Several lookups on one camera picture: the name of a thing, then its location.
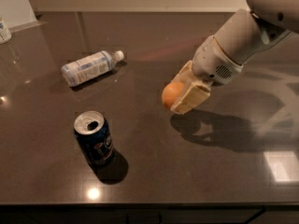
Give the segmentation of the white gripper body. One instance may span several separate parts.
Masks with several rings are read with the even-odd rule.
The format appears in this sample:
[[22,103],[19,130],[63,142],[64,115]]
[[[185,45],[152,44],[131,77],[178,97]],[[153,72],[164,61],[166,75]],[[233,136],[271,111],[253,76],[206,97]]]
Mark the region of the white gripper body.
[[226,85],[238,76],[243,65],[225,54],[214,35],[196,50],[192,58],[193,73],[204,81]]

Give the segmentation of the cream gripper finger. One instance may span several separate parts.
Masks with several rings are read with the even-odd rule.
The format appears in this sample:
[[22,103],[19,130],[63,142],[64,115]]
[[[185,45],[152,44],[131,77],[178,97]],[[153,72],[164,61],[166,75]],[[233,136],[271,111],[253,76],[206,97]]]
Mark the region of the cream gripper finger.
[[179,82],[182,84],[192,83],[192,61],[188,61],[179,70],[176,76],[171,80],[171,82]]
[[174,79],[172,83],[183,85],[178,98],[170,107],[170,110],[176,114],[186,114],[203,103],[211,93],[210,86],[202,80]]

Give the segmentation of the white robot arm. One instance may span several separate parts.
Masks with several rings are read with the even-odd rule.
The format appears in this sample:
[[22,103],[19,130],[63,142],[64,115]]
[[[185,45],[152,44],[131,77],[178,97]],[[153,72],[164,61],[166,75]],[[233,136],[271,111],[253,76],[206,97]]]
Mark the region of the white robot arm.
[[255,54],[271,49],[291,33],[299,32],[299,0],[246,0],[197,49],[173,78],[182,85],[169,109],[185,114],[203,103],[213,85],[225,85],[238,76]]

